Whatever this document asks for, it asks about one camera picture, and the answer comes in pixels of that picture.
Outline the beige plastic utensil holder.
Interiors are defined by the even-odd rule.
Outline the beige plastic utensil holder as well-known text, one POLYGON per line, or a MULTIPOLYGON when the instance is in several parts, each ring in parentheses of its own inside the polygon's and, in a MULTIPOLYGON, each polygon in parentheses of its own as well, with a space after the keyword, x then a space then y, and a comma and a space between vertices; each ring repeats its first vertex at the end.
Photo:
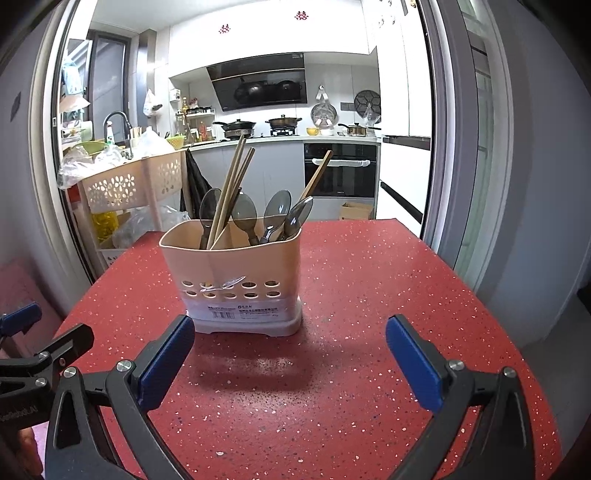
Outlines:
POLYGON ((303 322, 301 234, 251 246, 232 222, 209 249, 198 220, 169 229, 159 247, 185 313, 201 334, 249 333, 286 337, 303 322))

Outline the black handled metal spoon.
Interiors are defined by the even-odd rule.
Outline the black handled metal spoon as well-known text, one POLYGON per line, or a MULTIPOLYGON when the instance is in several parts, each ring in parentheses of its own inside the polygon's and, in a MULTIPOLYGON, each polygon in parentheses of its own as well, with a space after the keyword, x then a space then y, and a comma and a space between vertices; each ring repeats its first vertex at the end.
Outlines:
POLYGON ((217 203, 221 197, 221 190, 219 188, 211 188, 204 195, 199 206, 199 219, 202 227, 199 248, 204 250, 207 248, 209 234, 211 234, 211 227, 217 208, 217 203))

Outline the dark handled steel spoon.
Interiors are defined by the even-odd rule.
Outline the dark handled steel spoon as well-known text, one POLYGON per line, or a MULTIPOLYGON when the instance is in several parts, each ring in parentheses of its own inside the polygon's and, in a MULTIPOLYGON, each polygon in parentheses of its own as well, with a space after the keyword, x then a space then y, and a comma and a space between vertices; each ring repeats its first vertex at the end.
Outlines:
POLYGON ((238 193, 235 205, 232 207, 231 217, 235 226, 247 235, 250 246, 259 244, 259 237, 256 236, 256 230, 254 230, 257 222, 256 205, 248 194, 242 191, 238 193))

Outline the plain wooden chopstick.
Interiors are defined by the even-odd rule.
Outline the plain wooden chopstick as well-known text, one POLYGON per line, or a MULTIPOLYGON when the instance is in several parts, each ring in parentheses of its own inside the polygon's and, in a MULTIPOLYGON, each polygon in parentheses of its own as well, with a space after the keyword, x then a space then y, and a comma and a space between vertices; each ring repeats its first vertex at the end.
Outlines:
POLYGON ((230 168, 228 170, 228 175, 226 175, 223 187, 221 189, 221 197, 219 198, 216 206, 213 223, 211 226, 211 234, 209 234, 207 242, 207 249, 211 249, 215 240, 217 239, 219 226, 221 226, 222 217, 225 215, 228 196, 230 194, 231 187, 235 183, 235 177, 238 175, 238 167, 240 160, 242 159, 242 151, 243 147, 245 147, 245 142, 245 134, 242 134, 238 140, 238 145, 235 147, 235 152, 233 153, 230 168))

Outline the tan wooden chopstick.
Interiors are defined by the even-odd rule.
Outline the tan wooden chopstick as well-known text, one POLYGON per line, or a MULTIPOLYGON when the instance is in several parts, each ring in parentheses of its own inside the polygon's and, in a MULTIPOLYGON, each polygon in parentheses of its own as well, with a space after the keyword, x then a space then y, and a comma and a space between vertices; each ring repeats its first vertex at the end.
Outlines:
POLYGON ((242 187, 236 187, 235 192, 232 193, 232 196, 228 202, 228 209, 226 209, 226 213, 222 218, 221 223, 219 223, 218 232, 216 233, 213 245, 221 239, 222 232, 224 231, 226 225, 228 224, 229 218, 231 216, 232 210, 235 207, 236 200, 238 200, 239 193, 242 192, 242 187))

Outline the brown handled metal spoon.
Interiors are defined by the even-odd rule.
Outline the brown handled metal spoon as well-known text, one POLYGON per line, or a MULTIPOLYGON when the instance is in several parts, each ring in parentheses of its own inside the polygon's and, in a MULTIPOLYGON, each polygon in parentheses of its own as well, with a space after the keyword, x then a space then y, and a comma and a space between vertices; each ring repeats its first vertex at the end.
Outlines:
POLYGON ((287 218, 287 213, 290 212, 291 194, 288 190, 277 191, 266 205, 266 210, 263 215, 263 236, 260 237, 259 242, 269 243, 270 237, 287 218))

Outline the grey handled metal spoon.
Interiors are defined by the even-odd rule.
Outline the grey handled metal spoon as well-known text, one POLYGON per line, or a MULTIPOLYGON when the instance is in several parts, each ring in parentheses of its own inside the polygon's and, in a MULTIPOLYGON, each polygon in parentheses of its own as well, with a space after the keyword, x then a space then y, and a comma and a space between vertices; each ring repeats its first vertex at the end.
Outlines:
POLYGON ((307 221, 311 209, 314 207, 314 198, 308 196, 291 208, 283 222, 283 231, 277 237, 277 241, 284 241, 293 238, 301 230, 301 226, 307 221))

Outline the blue patterned wooden chopstick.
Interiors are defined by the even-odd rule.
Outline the blue patterned wooden chopstick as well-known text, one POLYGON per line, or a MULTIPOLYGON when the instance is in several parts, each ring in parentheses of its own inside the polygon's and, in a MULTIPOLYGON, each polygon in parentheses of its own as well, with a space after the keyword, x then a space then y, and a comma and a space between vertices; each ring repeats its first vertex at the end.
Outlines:
MULTIPOLYGON (((311 196, 312 197, 312 191, 315 190, 315 187, 318 186, 318 183, 320 183, 320 180, 322 179, 322 175, 324 175, 325 170, 328 169, 329 166, 329 161, 332 160, 332 155, 334 155, 334 153, 332 152, 332 150, 328 150, 325 153, 324 158, 322 158, 321 164, 318 165, 318 168, 315 170, 314 175, 312 175, 311 180, 308 181, 307 186, 304 188, 303 193, 301 193, 301 197, 300 200, 303 200, 304 198, 311 196)), ((294 207, 296 203, 293 203, 293 201, 291 201, 291 206, 290 206, 290 210, 291 208, 294 207)), ((276 240, 277 241, 277 237, 280 236, 280 233, 283 231, 283 225, 280 226, 280 228, 278 228, 276 230, 276 232, 273 233, 273 235, 271 235, 270 240, 276 240)))

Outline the black kitchen faucet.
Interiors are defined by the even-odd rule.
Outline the black kitchen faucet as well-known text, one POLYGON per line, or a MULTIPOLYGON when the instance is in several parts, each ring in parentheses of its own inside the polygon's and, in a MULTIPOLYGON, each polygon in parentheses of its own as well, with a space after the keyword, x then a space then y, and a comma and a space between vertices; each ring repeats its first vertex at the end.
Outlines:
POLYGON ((123 111, 114 111, 108 114, 103 121, 103 137, 106 145, 123 146, 131 148, 132 125, 123 111))

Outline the pink plastic stool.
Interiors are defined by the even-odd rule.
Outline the pink plastic stool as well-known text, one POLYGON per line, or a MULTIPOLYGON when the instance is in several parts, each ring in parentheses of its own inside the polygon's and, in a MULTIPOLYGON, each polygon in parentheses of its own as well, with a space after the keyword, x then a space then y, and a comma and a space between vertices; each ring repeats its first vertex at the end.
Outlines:
POLYGON ((30 303, 37 303, 42 317, 26 333, 19 333, 7 343, 3 356, 19 353, 28 356, 46 345, 61 325, 62 319, 46 300, 34 280, 17 262, 1 266, 1 313, 9 314, 30 303))

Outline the beige perforated storage cart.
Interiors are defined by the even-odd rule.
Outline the beige perforated storage cart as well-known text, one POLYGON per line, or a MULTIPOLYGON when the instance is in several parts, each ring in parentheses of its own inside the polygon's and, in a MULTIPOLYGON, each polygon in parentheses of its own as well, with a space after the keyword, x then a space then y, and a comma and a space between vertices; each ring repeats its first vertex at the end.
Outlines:
POLYGON ((161 231, 158 203, 175 195, 186 184, 184 154, 180 151, 118 162, 114 160, 118 154, 116 148, 105 154, 105 161, 91 159, 76 147, 58 171, 60 186, 78 189, 78 230, 95 276, 100 276, 108 263, 100 252, 92 216, 146 207, 154 227, 161 231))

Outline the black hanging garment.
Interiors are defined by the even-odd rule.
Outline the black hanging garment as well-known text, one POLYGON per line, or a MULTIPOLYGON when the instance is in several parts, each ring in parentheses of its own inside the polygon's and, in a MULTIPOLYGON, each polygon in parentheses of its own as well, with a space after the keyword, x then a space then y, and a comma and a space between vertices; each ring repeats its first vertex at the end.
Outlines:
POLYGON ((188 185, 188 193, 180 193, 180 210, 186 212, 190 219, 196 219, 199 215, 199 208, 205 194, 211 190, 211 184, 202 175, 197 161, 189 149, 184 151, 185 169, 188 185))

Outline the cardboard box on floor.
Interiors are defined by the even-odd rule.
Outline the cardboard box on floor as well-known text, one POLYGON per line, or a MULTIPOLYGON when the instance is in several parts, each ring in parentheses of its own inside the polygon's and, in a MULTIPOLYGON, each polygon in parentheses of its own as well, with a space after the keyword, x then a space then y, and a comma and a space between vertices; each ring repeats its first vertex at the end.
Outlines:
POLYGON ((345 202, 339 211, 341 220, 370 220, 372 219, 374 207, 372 204, 360 202, 345 202))

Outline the black wok on stove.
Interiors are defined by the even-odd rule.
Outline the black wok on stove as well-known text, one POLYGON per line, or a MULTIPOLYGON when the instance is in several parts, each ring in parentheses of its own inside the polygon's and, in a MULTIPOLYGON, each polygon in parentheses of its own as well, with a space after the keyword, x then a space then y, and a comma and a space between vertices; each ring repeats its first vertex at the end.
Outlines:
POLYGON ((238 140, 240 137, 252 137, 255 122, 235 120, 233 122, 214 121, 213 125, 221 126, 226 140, 238 140))

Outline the black built-in oven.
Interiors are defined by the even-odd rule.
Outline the black built-in oven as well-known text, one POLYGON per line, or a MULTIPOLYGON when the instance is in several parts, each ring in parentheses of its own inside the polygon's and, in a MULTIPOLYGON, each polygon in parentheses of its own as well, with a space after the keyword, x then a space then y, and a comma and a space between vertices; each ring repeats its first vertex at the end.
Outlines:
POLYGON ((332 158, 312 194, 335 198, 373 198, 378 177, 377 145, 304 143, 305 182, 311 180, 329 150, 332 151, 332 158))

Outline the brown cooking pot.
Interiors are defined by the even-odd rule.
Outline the brown cooking pot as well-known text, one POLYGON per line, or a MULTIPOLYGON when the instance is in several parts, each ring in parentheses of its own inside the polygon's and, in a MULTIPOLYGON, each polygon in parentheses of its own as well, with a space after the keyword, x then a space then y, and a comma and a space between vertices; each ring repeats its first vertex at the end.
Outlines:
POLYGON ((286 115, 266 121, 270 125, 271 136, 293 136, 297 133, 297 125, 300 122, 301 118, 287 117, 286 115))

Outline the black range hood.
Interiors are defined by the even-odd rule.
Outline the black range hood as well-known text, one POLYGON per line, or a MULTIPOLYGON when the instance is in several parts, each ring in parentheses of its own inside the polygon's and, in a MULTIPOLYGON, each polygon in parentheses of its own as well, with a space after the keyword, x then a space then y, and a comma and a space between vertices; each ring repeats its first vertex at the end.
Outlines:
POLYGON ((224 112, 308 102, 302 52, 234 59, 206 69, 224 112))

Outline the hanging metal strainer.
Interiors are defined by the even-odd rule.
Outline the hanging metal strainer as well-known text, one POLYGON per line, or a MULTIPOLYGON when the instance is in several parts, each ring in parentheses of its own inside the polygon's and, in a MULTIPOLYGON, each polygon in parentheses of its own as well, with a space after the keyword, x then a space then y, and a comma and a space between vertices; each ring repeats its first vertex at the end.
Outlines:
POLYGON ((334 105, 329 101, 329 95, 324 85, 318 86, 314 107, 311 109, 311 121, 318 130, 334 129, 338 124, 339 115, 334 105))

